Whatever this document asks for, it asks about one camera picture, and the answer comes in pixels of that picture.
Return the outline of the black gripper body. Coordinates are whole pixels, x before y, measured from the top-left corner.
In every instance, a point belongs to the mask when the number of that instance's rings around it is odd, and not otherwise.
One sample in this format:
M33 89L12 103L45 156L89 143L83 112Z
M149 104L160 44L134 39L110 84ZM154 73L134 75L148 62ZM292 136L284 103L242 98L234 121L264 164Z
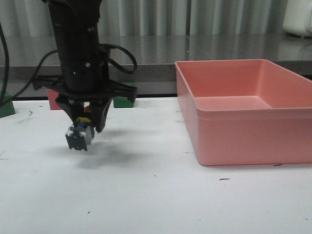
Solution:
M85 66L80 70L63 70L60 76L37 76L33 87L36 90L50 89L79 101L118 97L134 102L137 97L136 87L109 79L107 62L102 66Z

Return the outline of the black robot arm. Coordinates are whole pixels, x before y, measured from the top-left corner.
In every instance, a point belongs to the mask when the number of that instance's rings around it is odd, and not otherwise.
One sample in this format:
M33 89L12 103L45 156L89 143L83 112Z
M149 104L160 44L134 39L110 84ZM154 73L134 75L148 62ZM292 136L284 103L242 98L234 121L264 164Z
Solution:
M97 132L105 126L113 98L135 101L137 89L109 78L108 65L125 74L137 69L135 57L125 48L98 39L99 0L48 0L60 61L61 75L39 75L34 89L58 93L56 103L72 122L88 118Z

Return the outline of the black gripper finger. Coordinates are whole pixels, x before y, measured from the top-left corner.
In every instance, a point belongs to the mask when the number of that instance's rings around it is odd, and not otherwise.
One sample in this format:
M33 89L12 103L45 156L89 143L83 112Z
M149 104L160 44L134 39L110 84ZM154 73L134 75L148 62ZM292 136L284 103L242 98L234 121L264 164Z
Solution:
M93 124L98 133L102 132L105 127L111 101L111 98L105 98L100 101L91 101L89 104Z
M64 95L59 95L56 98L56 103L69 116L73 124L77 124L78 118L84 115L83 102L69 99Z

